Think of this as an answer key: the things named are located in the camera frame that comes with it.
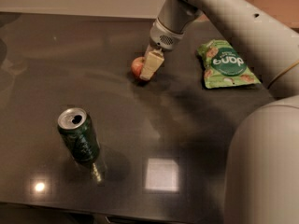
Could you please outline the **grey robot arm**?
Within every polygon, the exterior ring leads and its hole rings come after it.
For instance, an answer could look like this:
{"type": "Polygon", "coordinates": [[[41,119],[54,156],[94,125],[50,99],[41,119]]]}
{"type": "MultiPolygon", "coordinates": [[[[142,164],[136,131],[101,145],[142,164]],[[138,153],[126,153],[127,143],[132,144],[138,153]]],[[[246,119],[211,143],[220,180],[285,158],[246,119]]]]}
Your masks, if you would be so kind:
{"type": "Polygon", "coordinates": [[[226,162],[225,224],[299,223],[298,34],[245,0],[165,0],[149,34],[140,78],[148,81],[187,26],[206,15],[249,65],[232,87],[270,96],[235,131],[226,162]]]}

